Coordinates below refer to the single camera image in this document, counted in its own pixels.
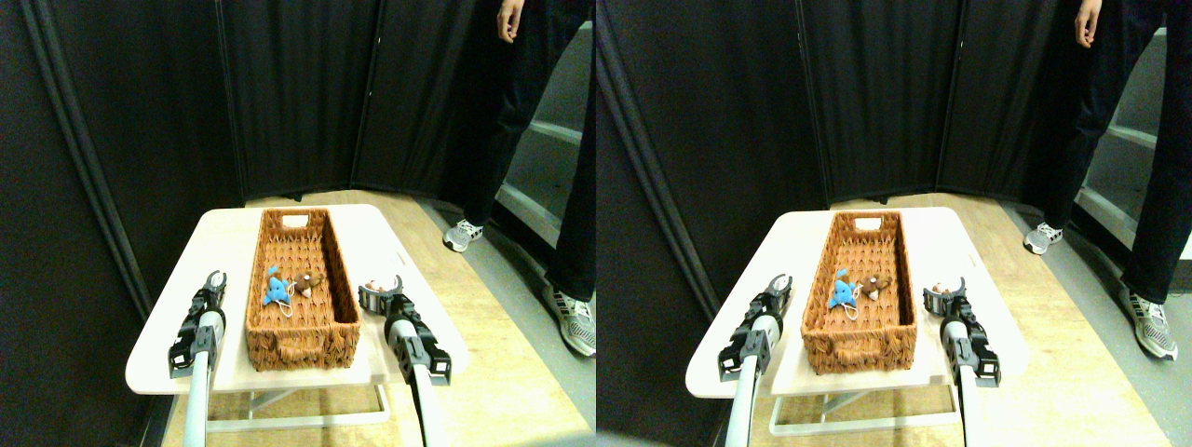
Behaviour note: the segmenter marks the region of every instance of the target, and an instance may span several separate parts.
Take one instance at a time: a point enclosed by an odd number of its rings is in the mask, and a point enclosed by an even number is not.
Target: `hand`
[[[504,0],[501,2],[501,12],[497,13],[498,38],[508,43],[514,43],[514,38],[517,37],[517,23],[521,21],[521,10],[526,0]]]
[[[1076,43],[1084,48],[1093,46],[1093,35],[1097,33],[1097,18],[1101,15],[1101,0],[1085,0],[1076,13]]]

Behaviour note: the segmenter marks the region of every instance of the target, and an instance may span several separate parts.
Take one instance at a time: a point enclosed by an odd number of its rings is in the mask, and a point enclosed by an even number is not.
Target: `sneaker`
[[[1134,337],[1138,339],[1138,344],[1150,355],[1174,361],[1179,349],[1175,347],[1172,330],[1167,325],[1163,305],[1148,302],[1137,293],[1130,293],[1128,288],[1123,288],[1118,298],[1125,305],[1126,313],[1130,313],[1130,321],[1134,322]]]
[[[1035,231],[1026,234],[1026,237],[1023,238],[1023,247],[1026,247],[1033,254],[1041,255],[1047,253],[1049,246],[1060,242],[1062,238],[1062,229],[1056,230],[1044,222],[1036,226]]]
[[[559,334],[571,349],[585,356],[596,354],[596,319],[588,303],[571,298],[547,285],[542,292],[550,298],[551,310],[559,317]]]
[[[451,230],[443,232],[443,246],[454,250],[455,253],[464,253],[467,249],[467,244],[484,236],[484,225],[476,226],[467,219],[459,221],[455,226]]]

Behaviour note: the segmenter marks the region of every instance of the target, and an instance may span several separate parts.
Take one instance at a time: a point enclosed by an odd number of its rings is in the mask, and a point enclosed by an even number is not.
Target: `basket handle hole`
[[[310,216],[306,215],[287,215],[281,216],[281,225],[288,228],[303,228],[310,223]]]
[[[882,228],[882,218],[881,217],[861,217],[861,218],[857,218],[856,221],[853,221],[853,225],[857,226],[857,230],[873,231],[873,230],[877,230],[877,229]]]

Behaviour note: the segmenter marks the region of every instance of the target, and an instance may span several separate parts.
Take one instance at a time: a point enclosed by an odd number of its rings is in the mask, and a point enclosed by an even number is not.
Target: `wicker basket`
[[[879,218],[881,226],[859,230],[858,218]],[[914,362],[918,323],[902,234],[902,216],[896,211],[838,212],[833,217],[801,328],[807,359],[817,374],[906,370]],[[870,274],[893,277],[877,300],[857,299],[856,321],[849,319],[843,308],[827,309],[842,268],[849,269],[851,281]]]
[[[306,216],[308,222],[285,226],[283,216]],[[308,269],[325,279],[311,290],[310,298],[294,293],[290,299],[293,313],[286,317],[275,304],[261,305],[271,266],[278,266],[281,278],[290,281]],[[352,366],[360,340],[360,311],[325,209],[265,211],[247,308],[244,340],[256,371]]]

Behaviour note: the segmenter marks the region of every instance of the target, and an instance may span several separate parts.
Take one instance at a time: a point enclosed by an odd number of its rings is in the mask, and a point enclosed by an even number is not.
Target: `black folding screen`
[[[224,4],[246,198],[348,186],[378,8],[378,0]]]
[[[597,429],[708,445],[725,402],[688,393],[687,362],[772,222],[827,206],[799,20],[597,2],[594,25]]]
[[[1085,50],[1073,42],[1079,1],[968,4],[964,46],[938,187],[1035,203],[1049,142],[1075,114]]]
[[[831,201],[932,190],[960,1],[801,4]]]
[[[199,217],[242,205],[216,4],[56,1],[52,17],[148,309]]]
[[[440,197],[445,175],[464,172],[454,148],[483,110],[476,75],[485,54],[468,48],[496,41],[497,2],[484,4],[384,2],[353,186]]]
[[[0,445],[132,445],[150,399],[124,384],[124,360],[143,309],[87,167],[104,138],[80,139],[83,126],[112,130],[73,118],[86,101],[61,76],[57,41],[72,31],[55,13],[48,2],[0,2]]]

